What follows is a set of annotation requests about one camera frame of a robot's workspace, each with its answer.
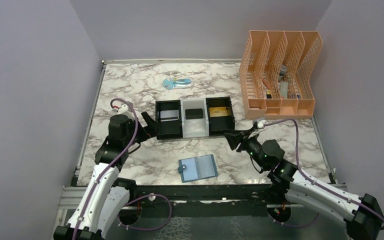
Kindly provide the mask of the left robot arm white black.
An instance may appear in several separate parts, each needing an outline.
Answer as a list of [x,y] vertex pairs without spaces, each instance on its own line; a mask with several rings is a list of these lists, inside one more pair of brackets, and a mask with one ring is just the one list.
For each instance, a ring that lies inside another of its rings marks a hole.
[[147,112],[141,113],[146,126],[135,113],[127,111],[110,117],[108,135],[95,154],[89,184],[64,226],[57,226],[55,240],[104,240],[120,209],[137,200],[137,185],[119,177],[129,157],[129,148],[155,137],[157,123]]

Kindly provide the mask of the blue leather card holder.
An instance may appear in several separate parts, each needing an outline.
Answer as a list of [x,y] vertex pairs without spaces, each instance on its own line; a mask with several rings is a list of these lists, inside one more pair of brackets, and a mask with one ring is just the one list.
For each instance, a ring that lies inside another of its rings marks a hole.
[[177,171],[183,183],[217,177],[217,165],[213,154],[189,157],[178,161]]

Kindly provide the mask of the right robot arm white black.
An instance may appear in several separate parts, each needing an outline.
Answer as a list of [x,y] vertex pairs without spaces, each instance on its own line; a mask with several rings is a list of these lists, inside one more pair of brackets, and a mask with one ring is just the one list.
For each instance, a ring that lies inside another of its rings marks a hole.
[[269,199],[300,204],[345,227],[354,240],[375,240],[383,227],[384,215],[377,199],[346,192],[310,174],[284,158],[285,151],[274,139],[263,143],[253,129],[232,130],[224,134],[231,150],[245,151],[262,171],[268,172]]

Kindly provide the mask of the white credit card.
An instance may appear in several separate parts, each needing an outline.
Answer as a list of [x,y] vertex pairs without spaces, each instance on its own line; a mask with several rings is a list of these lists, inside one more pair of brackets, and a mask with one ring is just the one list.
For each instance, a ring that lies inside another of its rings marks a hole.
[[159,119],[161,122],[177,121],[179,119],[178,110],[162,110],[159,112]]

